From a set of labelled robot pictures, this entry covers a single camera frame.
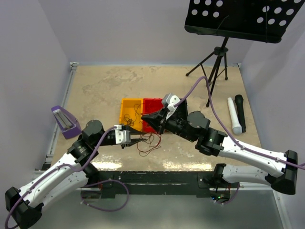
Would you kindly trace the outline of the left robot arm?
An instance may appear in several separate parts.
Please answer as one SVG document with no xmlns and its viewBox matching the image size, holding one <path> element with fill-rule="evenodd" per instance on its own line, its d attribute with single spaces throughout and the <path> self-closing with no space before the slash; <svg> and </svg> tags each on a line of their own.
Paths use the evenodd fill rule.
<svg viewBox="0 0 305 229">
<path fill-rule="evenodd" d="M 9 214 L 4 227 L 9 228 L 9 218 L 13 218 L 16 227 L 28 229 L 38 222 L 43 209 L 51 202 L 74 189 L 96 186 L 99 171 L 91 161 L 98 155 L 98 148 L 115 145 L 130 147 L 142 141 L 141 138 L 132 139 L 131 136 L 141 134 L 141 131 L 129 125 L 115 125 L 104 130 L 101 121 L 89 121 L 77 141 L 58 162 L 30 183 L 6 191 L 5 204 Z"/>
</svg>

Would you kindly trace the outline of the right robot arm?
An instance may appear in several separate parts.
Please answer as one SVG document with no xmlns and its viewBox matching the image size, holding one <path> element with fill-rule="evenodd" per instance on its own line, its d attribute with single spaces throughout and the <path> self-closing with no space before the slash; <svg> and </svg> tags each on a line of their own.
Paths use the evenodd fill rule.
<svg viewBox="0 0 305 229">
<path fill-rule="evenodd" d="M 167 113 L 167 110 L 162 108 L 157 112 L 144 114 L 142 120 L 159 134 L 168 131 L 195 142 L 195 149 L 206 156 L 226 157 L 245 163 L 245 166 L 241 167 L 217 165 L 212 176 L 215 186 L 224 187 L 226 184 L 247 182 L 264 184 L 287 195 L 296 193 L 297 152 L 269 151 L 241 142 L 211 128 L 210 120 L 200 111 L 188 115 L 174 112 L 168 116 Z"/>
</svg>

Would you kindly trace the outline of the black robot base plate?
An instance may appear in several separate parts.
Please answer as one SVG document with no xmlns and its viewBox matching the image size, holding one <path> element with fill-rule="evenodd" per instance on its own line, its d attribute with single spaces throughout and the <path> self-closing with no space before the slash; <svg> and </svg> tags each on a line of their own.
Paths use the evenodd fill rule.
<svg viewBox="0 0 305 229">
<path fill-rule="evenodd" d="M 188 195 L 209 198 L 210 189 L 238 185 L 215 184 L 211 171 L 99 171 L 89 178 L 85 187 L 101 187 L 101 198 L 115 198 L 126 194 L 125 188 L 116 183 L 122 182 L 130 195 Z"/>
</svg>

